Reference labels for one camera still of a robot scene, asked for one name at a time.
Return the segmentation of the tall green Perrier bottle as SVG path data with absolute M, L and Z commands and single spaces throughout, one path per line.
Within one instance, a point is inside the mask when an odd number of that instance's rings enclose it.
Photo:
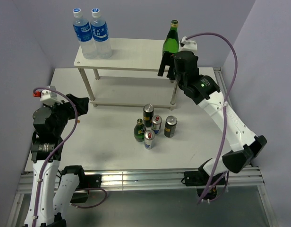
M 171 27 L 163 43 L 162 54 L 165 52 L 177 53 L 179 50 L 178 20 L 171 21 Z

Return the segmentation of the short green Perrier bottle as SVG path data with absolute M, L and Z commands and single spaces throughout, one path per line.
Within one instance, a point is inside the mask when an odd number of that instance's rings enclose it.
M 137 119 L 137 124 L 134 127 L 134 138 L 136 141 L 138 142 L 143 142 L 144 141 L 144 133 L 146 131 L 146 126 L 143 124 L 143 120 L 142 119 Z

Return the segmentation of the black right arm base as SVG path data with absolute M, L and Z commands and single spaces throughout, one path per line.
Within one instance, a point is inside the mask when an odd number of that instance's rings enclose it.
M 197 170 L 197 171 L 186 171 L 184 172 L 184 177 L 181 180 L 181 183 L 189 186 L 205 186 L 209 179 L 209 175 L 204 170 Z M 217 185 L 224 185 L 226 183 L 225 176 L 217 183 Z M 217 187 L 214 186 L 207 195 L 204 197 L 205 200 L 207 199 L 215 199 L 218 192 Z

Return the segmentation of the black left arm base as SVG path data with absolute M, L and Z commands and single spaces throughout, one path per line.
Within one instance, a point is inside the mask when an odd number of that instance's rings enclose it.
M 83 191 L 82 189 L 100 188 L 101 182 L 101 175 L 85 175 L 84 181 L 78 185 L 70 202 L 74 204 L 85 203 L 89 197 L 90 191 Z

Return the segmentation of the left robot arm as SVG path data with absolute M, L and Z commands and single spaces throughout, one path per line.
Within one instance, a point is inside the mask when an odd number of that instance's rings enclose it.
M 89 98 L 65 95 L 60 101 L 51 90 L 35 91 L 43 106 L 33 113 L 34 133 L 30 148 L 33 163 L 33 187 L 25 227 L 64 227 L 65 215 L 76 189 L 86 184 L 82 166 L 67 166 L 55 188 L 64 139 L 61 134 L 69 120 L 88 112 Z

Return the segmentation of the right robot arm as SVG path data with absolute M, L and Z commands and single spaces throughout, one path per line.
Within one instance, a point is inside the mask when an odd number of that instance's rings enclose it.
M 199 168 L 199 180 L 210 184 L 215 175 L 232 172 L 239 173 L 251 160 L 256 158 L 267 144 L 265 136 L 257 136 L 237 116 L 225 101 L 217 83 L 208 75 L 201 75 L 197 66 L 198 57 L 191 51 L 178 53 L 164 52 L 158 75 L 162 76 L 169 66 L 167 78 L 178 83 L 184 94 L 200 106 L 224 133 L 231 150 L 218 154 Z

